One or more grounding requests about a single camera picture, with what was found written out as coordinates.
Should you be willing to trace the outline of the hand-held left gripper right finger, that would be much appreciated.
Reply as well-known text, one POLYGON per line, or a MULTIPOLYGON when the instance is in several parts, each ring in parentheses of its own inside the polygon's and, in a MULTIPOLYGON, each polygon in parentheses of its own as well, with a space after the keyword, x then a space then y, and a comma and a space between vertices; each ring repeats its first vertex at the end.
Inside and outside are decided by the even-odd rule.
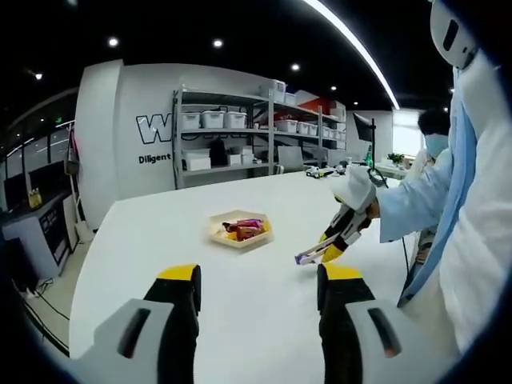
POLYGON ((317 282, 326 383, 437 383, 454 364, 358 270, 320 263, 317 282))

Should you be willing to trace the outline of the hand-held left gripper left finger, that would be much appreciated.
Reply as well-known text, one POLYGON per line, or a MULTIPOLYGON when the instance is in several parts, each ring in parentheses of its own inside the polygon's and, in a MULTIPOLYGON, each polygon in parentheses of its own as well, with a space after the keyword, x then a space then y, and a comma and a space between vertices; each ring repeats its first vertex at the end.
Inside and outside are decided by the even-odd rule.
POLYGON ((201 267, 172 266, 142 299, 102 322, 75 362, 77 383, 192 383, 201 310, 201 267))

